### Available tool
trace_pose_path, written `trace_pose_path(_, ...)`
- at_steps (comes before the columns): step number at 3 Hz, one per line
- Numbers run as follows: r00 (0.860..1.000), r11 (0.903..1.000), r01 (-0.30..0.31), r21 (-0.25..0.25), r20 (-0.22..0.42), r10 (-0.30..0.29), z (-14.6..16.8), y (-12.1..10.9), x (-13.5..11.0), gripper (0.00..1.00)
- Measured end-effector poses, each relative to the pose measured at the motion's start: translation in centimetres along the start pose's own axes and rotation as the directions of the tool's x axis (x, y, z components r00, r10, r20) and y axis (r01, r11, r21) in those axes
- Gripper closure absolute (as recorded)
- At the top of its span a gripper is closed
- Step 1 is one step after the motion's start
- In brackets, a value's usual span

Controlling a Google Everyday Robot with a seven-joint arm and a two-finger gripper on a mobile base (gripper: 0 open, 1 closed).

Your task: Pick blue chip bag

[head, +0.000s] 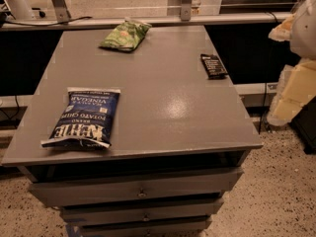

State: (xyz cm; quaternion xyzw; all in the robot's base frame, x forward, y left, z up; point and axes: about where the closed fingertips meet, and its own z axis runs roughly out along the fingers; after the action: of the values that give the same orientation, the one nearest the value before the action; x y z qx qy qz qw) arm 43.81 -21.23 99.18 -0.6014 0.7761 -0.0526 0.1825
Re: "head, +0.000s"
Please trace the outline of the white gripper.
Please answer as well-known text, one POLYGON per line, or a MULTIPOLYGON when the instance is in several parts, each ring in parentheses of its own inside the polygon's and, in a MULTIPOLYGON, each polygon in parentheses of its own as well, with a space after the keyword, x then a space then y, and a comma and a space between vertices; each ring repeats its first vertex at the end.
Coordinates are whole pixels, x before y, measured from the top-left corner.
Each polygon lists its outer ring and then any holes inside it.
MULTIPOLYGON (((269 38, 290 40, 290 49, 302 58, 316 59, 316 1, 305 0, 296 11, 273 28, 269 38)), ((316 61, 302 59, 285 65, 276 86, 267 121, 274 126, 291 122, 316 97, 316 61)))

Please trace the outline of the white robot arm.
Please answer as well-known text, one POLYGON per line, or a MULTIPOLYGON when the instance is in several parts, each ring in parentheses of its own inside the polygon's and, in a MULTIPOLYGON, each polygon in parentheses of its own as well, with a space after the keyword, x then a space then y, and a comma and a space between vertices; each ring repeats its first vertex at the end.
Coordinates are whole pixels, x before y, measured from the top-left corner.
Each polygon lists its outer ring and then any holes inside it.
POLYGON ((291 122, 316 97, 316 0, 300 0, 294 12, 272 29, 269 38, 288 41, 300 57, 280 72, 267 121, 274 126, 291 122))

